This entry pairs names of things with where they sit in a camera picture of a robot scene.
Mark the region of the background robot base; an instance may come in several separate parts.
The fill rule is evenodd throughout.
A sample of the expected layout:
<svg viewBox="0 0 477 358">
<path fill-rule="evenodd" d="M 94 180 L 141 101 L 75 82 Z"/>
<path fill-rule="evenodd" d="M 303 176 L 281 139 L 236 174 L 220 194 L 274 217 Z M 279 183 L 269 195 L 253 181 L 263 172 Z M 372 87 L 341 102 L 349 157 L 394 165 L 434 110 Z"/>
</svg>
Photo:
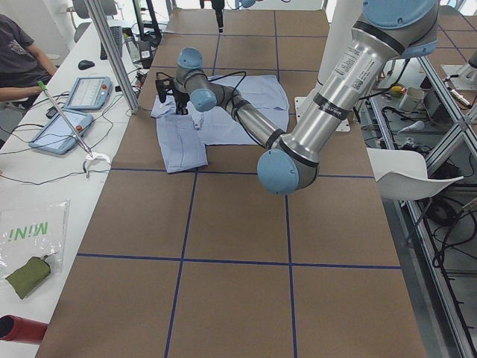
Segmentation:
<svg viewBox="0 0 477 358">
<path fill-rule="evenodd" d="M 464 65 L 441 65 L 456 90 L 476 91 L 476 52 Z"/>
</svg>

